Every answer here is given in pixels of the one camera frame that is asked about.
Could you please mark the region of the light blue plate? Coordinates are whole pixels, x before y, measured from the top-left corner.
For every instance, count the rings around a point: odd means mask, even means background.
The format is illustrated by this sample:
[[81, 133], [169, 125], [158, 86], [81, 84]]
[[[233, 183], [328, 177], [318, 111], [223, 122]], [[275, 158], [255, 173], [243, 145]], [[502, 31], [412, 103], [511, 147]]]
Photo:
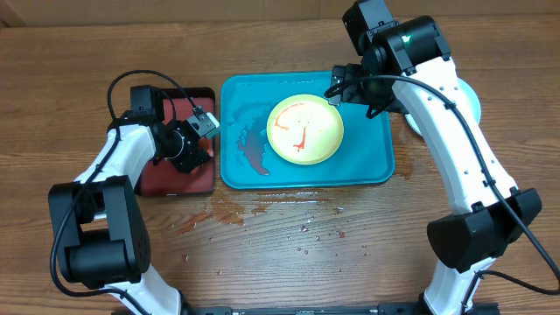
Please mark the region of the light blue plate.
[[[481, 117], [482, 117], [482, 108], [481, 108], [481, 103], [480, 103], [479, 97], [477, 96], [477, 94], [475, 93], [473, 88], [463, 79], [458, 78], [458, 84], [459, 84], [460, 89], [466, 95], [467, 100], [469, 101], [469, 108], [472, 112], [472, 115], [473, 115], [476, 123], [480, 124]], [[413, 129], [413, 131], [416, 134], [418, 134], [419, 136], [421, 136], [422, 135], [421, 131], [420, 131], [419, 127], [417, 126], [415, 120], [411, 116], [411, 114], [407, 114], [405, 116], [405, 119], [406, 119], [407, 124]]]

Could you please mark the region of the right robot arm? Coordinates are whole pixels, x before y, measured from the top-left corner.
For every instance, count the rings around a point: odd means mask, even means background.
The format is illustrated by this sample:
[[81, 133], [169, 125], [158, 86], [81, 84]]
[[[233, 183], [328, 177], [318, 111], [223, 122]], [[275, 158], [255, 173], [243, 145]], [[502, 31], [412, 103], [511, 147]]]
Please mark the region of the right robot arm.
[[336, 66], [325, 96], [333, 106], [367, 107], [367, 117], [395, 112], [414, 121], [444, 181], [450, 213], [429, 223], [437, 256], [416, 303], [380, 304], [380, 314], [495, 314], [475, 304], [485, 272], [539, 214], [538, 193], [522, 191], [498, 162], [459, 84], [452, 50], [437, 22], [393, 18], [383, 1], [358, 1], [342, 18], [357, 64]]

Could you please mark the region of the green scrubbing sponge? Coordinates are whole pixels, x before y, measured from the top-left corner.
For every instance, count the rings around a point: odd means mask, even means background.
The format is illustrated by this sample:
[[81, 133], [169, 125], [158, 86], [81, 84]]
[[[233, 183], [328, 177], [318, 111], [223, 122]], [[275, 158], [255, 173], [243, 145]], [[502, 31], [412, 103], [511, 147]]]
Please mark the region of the green scrubbing sponge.
[[214, 140], [202, 137], [199, 140], [199, 148], [209, 155], [210, 158], [214, 157]]

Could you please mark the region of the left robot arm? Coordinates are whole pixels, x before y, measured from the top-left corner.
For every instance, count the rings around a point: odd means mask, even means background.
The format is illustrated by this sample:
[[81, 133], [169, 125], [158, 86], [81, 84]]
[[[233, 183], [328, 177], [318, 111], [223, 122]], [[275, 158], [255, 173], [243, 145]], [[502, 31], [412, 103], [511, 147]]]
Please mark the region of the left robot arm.
[[131, 108], [114, 115], [107, 141], [74, 181], [48, 194], [54, 240], [50, 272], [54, 285], [74, 298], [111, 295], [133, 314], [187, 314], [183, 293], [151, 264], [151, 243], [135, 195], [149, 162], [168, 160], [191, 172], [210, 156], [199, 142], [214, 137], [220, 123], [192, 100], [185, 120], [165, 116], [168, 90], [130, 90]]

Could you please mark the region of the yellow-green plate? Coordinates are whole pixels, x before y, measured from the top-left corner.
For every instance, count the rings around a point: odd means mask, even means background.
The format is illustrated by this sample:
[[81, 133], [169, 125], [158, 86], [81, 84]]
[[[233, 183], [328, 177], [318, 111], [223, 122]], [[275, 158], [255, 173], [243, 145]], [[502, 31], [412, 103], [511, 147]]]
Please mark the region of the yellow-green plate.
[[315, 165], [340, 147], [345, 128], [340, 112], [322, 97], [296, 94], [270, 112], [266, 134], [276, 154], [296, 165]]

